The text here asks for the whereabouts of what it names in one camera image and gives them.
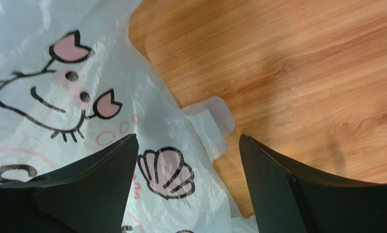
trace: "pink seashell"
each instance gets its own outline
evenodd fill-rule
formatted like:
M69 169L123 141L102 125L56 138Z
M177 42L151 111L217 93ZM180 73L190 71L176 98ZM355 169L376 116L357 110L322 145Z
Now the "pink seashell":
M77 63L86 60L92 49L80 44L80 32L74 31L50 46L50 55L63 63Z
M122 105L114 101L114 90L110 89L94 102L93 111L101 119L110 119L120 112Z
M178 149L147 150L137 163L148 188L165 199L181 199L195 192L194 173Z

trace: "wood grain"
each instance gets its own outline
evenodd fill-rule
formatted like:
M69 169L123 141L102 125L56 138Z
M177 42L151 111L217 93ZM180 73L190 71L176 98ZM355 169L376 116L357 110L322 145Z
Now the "wood grain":
M236 118L214 168L253 214L242 133L353 179L387 183L387 0L145 0L130 39L180 107Z

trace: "seashell print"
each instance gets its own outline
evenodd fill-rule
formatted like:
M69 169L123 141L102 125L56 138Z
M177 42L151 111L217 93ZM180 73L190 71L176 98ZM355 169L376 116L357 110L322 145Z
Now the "seashell print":
M148 188L166 200L181 199L195 192L192 168L176 148L146 150L138 156L137 164Z

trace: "black dot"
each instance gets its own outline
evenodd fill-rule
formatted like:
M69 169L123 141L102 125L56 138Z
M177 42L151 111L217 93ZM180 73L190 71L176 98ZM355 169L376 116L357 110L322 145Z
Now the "black dot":
M83 102L90 102L90 95L83 91L82 93L80 93L80 99L83 101Z
M75 82L78 80L78 74L74 71L69 71L66 73L66 79L71 82Z

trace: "white plastic bag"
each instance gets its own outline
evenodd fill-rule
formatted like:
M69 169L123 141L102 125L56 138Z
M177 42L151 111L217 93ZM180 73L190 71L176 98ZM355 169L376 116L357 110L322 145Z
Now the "white plastic bag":
M212 168L235 121L220 98L181 110L127 38L140 0L0 0L0 183L140 144L128 233L254 233Z

